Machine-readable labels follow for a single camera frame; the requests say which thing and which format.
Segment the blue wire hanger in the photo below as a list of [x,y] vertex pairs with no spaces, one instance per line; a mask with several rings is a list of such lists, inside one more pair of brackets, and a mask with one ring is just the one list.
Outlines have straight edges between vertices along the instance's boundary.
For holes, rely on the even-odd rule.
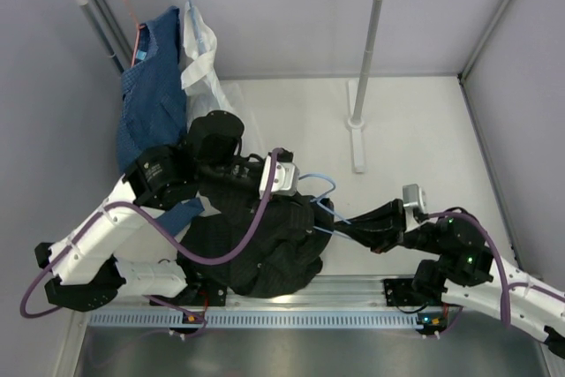
[[322,194],[314,197],[311,202],[317,205],[320,209],[325,211],[326,213],[330,214],[334,219],[337,219],[339,222],[343,222],[345,225],[350,226],[352,222],[349,219],[344,218],[342,215],[337,213],[332,207],[329,206],[330,198],[329,194],[332,193],[336,189],[336,182],[335,180],[327,175],[321,173],[306,173],[301,175],[298,180],[302,181],[308,178],[317,178],[329,183],[330,187],[327,191],[323,192]]

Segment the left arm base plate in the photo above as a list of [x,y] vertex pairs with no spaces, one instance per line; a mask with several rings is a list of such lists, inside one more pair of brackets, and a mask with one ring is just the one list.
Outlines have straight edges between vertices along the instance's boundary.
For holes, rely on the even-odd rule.
[[225,306],[227,287],[213,280],[199,280],[189,283],[173,298],[157,296],[161,301],[177,306]]

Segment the black pinstriped shirt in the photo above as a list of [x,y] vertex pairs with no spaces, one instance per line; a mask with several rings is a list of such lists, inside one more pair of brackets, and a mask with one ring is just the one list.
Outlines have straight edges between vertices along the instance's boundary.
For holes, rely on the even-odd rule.
[[[244,239],[260,205],[259,193],[199,180],[206,212],[193,218],[181,246],[200,257],[219,258]],[[237,294],[267,298],[307,286],[322,270],[321,255],[331,238],[334,218],[311,202],[313,196],[271,195],[257,229],[234,259],[204,265],[177,255],[192,277],[225,285]]]

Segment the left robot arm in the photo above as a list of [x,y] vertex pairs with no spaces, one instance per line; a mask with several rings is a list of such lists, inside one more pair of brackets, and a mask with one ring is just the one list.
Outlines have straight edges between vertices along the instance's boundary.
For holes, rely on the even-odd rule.
[[[219,266],[233,261],[260,226],[275,180],[276,151],[264,160],[240,156],[245,127],[235,115],[214,110],[195,119],[177,143],[150,147],[126,169],[107,199],[71,234],[41,243],[35,256],[54,310],[89,312],[116,298],[173,298],[190,305],[199,283],[175,261],[121,260],[116,251],[150,225],[189,261]],[[158,218],[185,200],[196,198],[206,183],[255,192],[260,204],[241,241],[227,253],[206,257],[183,247]]]

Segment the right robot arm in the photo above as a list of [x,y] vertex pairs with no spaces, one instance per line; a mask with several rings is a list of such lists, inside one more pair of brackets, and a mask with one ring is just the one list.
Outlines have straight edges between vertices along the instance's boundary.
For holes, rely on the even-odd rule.
[[409,290],[422,304],[470,308],[498,318],[564,355],[564,294],[502,258],[478,220],[464,209],[428,213],[392,200],[335,230],[373,253],[396,247],[432,254],[422,260]]

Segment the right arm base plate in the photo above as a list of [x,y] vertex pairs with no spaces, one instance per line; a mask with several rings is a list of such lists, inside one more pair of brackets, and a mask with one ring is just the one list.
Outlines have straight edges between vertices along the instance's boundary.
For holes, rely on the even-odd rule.
[[417,292],[408,277],[385,278],[382,281],[386,305],[416,319],[422,338],[437,339],[450,329],[450,307],[438,298]]

